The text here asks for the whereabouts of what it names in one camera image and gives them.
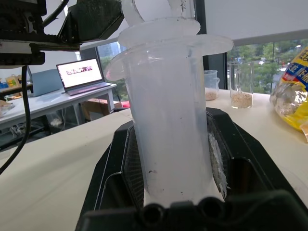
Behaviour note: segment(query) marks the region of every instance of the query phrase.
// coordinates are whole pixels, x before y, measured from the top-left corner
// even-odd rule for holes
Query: laptop screen
[[[96,59],[57,65],[64,88],[102,80]]]

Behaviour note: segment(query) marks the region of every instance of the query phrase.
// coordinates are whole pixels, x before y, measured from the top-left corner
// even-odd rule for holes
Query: yellow package
[[[308,142],[308,47],[292,60],[269,100],[285,122],[304,132]]]

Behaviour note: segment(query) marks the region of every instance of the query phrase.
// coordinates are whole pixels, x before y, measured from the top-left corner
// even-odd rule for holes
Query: white table
[[[274,113],[268,99],[255,94],[253,108],[233,109],[229,93],[222,90],[206,104],[227,112],[258,139],[305,202],[308,144]],[[114,131],[130,120],[128,109],[26,144],[0,176],[0,230],[73,231],[95,165]],[[12,153],[0,153],[0,165]]]
[[[103,95],[107,95],[108,109],[111,112],[115,107],[112,94],[112,88],[115,87],[116,84],[112,84],[105,88],[85,92],[74,96],[69,96],[66,93],[63,94],[64,89],[60,89],[45,95],[29,98],[31,119],[44,116],[48,113],[73,105],[77,116],[77,122],[78,124],[82,124],[82,113],[78,107],[78,103],[84,102],[92,98],[99,98]],[[15,105],[15,108],[11,109],[6,114],[4,114],[2,118],[0,118],[0,129],[8,128],[12,125],[24,122],[26,119],[23,99],[20,98],[11,102]]]

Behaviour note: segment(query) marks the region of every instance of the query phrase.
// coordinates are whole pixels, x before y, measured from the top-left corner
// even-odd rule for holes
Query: cardboard box
[[[122,107],[122,103],[114,101],[115,108]],[[83,115],[86,120],[91,120],[91,113],[99,113],[103,116],[109,115],[107,100],[90,99],[81,103]]]

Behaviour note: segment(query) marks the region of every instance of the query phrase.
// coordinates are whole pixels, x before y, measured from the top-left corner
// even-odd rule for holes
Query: laptop
[[[33,93],[29,97],[37,97],[62,88],[57,69],[32,74]]]
[[[58,64],[57,69],[64,90],[69,95],[77,95],[111,85],[103,81],[96,59]]]

